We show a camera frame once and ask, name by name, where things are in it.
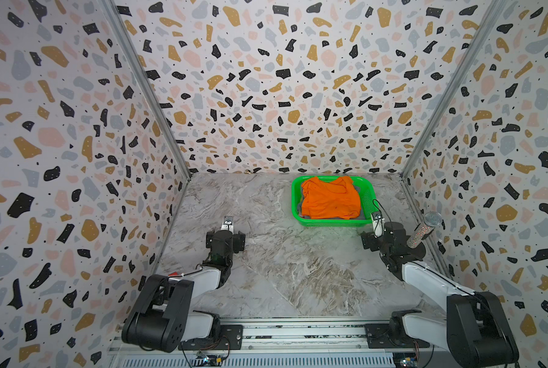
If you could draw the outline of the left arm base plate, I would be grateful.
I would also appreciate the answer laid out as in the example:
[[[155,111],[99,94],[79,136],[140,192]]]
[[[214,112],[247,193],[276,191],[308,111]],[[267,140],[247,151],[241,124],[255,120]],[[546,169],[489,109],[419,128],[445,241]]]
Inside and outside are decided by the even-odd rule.
[[[179,350],[185,351],[239,351],[243,343],[243,325],[226,324],[212,330],[207,337],[182,341]]]

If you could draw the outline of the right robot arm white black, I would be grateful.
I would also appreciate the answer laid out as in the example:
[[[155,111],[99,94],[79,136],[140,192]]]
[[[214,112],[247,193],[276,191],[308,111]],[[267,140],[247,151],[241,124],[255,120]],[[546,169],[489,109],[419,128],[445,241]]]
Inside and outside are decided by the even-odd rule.
[[[361,234],[364,249],[378,252],[393,276],[429,297],[445,316],[428,317],[418,309],[395,311],[382,336],[396,346],[424,341],[448,351],[462,367],[516,363],[519,348],[500,299],[433,270],[423,260],[424,245],[411,248],[411,239],[403,225],[383,219],[376,219],[373,230]]]

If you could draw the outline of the green plastic basket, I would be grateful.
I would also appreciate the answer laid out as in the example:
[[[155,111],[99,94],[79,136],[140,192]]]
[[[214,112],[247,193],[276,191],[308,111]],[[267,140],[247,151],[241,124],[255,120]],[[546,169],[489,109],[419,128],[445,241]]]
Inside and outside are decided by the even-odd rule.
[[[363,227],[380,211],[373,185],[360,176],[300,176],[292,181],[291,211],[306,227]]]

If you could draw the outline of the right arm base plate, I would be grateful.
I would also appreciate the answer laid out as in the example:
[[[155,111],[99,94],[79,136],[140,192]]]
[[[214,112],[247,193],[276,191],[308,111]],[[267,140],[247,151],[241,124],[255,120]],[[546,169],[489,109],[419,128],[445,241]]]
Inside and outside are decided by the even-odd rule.
[[[388,323],[365,324],[364,329],[369,349],[414,349],[416,347],[430,347],[428,342],[393,332]]]

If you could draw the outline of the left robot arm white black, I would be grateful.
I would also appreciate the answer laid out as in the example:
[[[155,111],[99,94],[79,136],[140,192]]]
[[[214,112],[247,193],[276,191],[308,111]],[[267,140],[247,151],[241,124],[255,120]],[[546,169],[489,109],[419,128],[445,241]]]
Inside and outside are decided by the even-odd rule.
[[[194,311],[191,303],[222,288],[233,268],[233,256],[245,250],[246,235],[222,228],[208,232],[207,258],[189,273],[150,276],[122,327],[122,342],[144,351],[171,353],[191,347],[218,347],[226,334],[219,314]]]

